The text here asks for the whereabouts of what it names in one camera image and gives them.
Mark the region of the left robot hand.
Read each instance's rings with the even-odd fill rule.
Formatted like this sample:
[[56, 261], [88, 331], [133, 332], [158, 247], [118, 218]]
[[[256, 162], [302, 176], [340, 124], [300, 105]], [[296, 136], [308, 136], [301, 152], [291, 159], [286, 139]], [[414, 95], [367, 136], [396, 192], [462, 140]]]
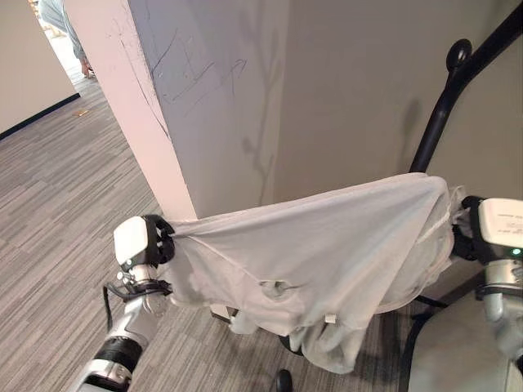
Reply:
[[158, 265], [175, 256], [171, 225], [159, 215], [134, 216], [114, 230], [115, 257], [124, 272], [138, 265]]

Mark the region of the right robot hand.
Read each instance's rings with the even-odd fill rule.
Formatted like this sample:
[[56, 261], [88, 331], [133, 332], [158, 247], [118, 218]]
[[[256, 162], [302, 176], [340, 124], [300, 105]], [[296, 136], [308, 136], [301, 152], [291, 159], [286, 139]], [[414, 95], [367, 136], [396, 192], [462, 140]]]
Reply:
[[471, 235], [466, 236], [459, 225], [453, 225], [453, 255], [482, 265], [522, 260], [521, 200], [467, 196], [461, 206]]

